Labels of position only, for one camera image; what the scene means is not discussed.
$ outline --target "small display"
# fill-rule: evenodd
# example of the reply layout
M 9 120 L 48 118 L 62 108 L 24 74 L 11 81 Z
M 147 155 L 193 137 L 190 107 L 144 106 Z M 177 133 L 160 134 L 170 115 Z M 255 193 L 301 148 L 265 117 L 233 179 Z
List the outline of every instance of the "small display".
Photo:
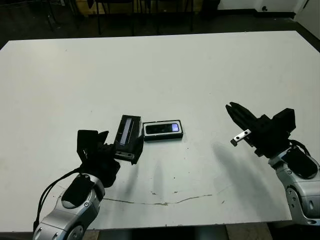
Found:
M 179 126 L 176 123 L 149 125 L 145 127 L 145 132 L 147 134 L 162 134 L 162 133 L 172 133 L 172 132 L 178 132 L 178 131 L 179 131 Z

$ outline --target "crack on table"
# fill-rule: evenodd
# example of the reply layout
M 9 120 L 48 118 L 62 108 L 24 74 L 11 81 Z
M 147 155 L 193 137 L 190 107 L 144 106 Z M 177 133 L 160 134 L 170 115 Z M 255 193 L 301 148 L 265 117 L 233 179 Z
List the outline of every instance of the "crack on table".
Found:
M 118 199 L 106 198 L 106 197 L 104 197 L 103 199 L 104 199 L 104 200 L 108 200 L 108 201 L 113 201 L 113 202 L 125 203 L 125 204 L 168 206 L 168 205 L 172 205 L 172 204 L 180 204 L 180 203 L 183 203 L 183 202 L 185 202 L 185 201 L 189 201 L 189 200 L 191 200 L 191 199 L 199 199 L 199 198 L 211 197 L 211 196 L 212 196 L 212 194 L 205 194 L 205 195 L 201 195 L 201 196 L 191 196 L 191 197 L 188 197 L 188 198 L 186 198 L 186 199 L 182 199 L 182 200 L 180 200 L 180 201 L 174 201 L 174 202 L 155 202 L 155 203 L 124 201 L 124 200 L 118 200 Z

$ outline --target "blue screen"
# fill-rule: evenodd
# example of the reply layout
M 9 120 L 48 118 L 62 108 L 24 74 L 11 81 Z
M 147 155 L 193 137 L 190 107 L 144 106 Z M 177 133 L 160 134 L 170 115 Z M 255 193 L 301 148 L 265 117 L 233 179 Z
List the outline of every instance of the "blue screen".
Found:
M 176 124 L 176 123 L 172 124 L 172 132 L 179 132 L 178 124 Z

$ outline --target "chair leg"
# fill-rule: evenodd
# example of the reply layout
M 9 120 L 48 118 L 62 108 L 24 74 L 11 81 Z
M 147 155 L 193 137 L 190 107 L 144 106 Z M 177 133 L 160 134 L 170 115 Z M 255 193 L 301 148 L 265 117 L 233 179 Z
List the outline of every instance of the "chair leg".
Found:
M 99 18 L 99 3 L 96 1 L 95 5 L 96 5 L 96 14 L 98 17 L 98 34 L 101 35 L 100 18 Z
M 102 7 L 103 7 L 104 16 L 107 17 L 107 10 L 106 10 L 105 4 L 103 2 L 101 2 L 101 4 L 102 4 Z
M 47 5 L 49 6 L 49 11 L 50 11 L 50 14 L 51 14 L 51 16 L 52 16 L 52 19 L 54 20 L 55 23 L 57 23 L 57 20 L 56 20 L 56 17 L 55 17 L 55 15 L 54 15 L 54 11 L 52 10 L 50 1 L 49 1 L 49 0 L 46 0 L 46 3 L 47 3 Z
M 194 0 L 191 0 L 191 23 L 190 23 L 191 32 L 194 30 Z
M 189 0 L 186 0 L 185 7 L 184 7 L 184 12 L 186 12 L 186 11 L 187 11 L 187 9 L 188 9 L 188 5 L 189 5 Z
M 75 25 L 75 27 L 78 29 L 79 28 L 79 25 L 78 25 L 78 21 L 77 21 L 77 18 L 76 18 L 76 10 L 72 4 L 72 0 L 66 0 L 65 1 L 65 5 L 67 6 L 70 14 L 72 15 L 72 19 L 73 19 L 73 23 Z
M 44 15 L 46 17 L 46 20 L 47 20 L 47 22 L 49 24 L 50 29 L 51 29 L 51 31 L 54 31 L 54 28 L 53 28 L 53 26 L 52 26 L 52 24 L 50 22 L 50 19 L 48 17 L 47 11 L 46 11 L 46 8 L 44 6 L 43 0 L 40 0 L 40 3 L 41 3 L 41 9 L 42 9 L 42 11 L 43 11 L 43 13 L 44 13 Z
M 156 11 L 156 34 L 160 35 L 160 31 L 159 31 L 159 4 L 158 4 L 158 0 L 155 0 L 155 11 Z
M 142 10 L 142 0 L 140 0 L 140 9 L 141 9 L 141 13 L 143 14 L 144 13 L 144 11 Z
M 131 8 L 131 35 L 132 36 L 135 35 L 135 15 L 134 15 L 134 11 L 135 11 L 135 1 L 132 0 L 132 8 Z

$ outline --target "black case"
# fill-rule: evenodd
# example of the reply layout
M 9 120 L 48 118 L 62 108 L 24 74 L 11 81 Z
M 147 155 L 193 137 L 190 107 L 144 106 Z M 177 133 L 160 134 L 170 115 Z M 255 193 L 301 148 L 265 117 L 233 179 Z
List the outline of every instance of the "black case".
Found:
M 174 134 L 161 134 L 161 135 L 152 135 L 152 136 L 145 136 L 145 124 L 152 124 L 152 123 L 163 123 L 163 122 L 171 122 L 171 121 L 178 121 L 180 124 L 181 132 L 174 133 Z M 165 140 L 165 139 L 182 139 L 184 136 L 184 130 L 182 128 L 181 121 L 179 119 L 177 120 L 166 120 L 166 121 L 148 121 L 144 122 L 142 125 L 142 134 L 144 141 L 154 141 L 154 140 Z

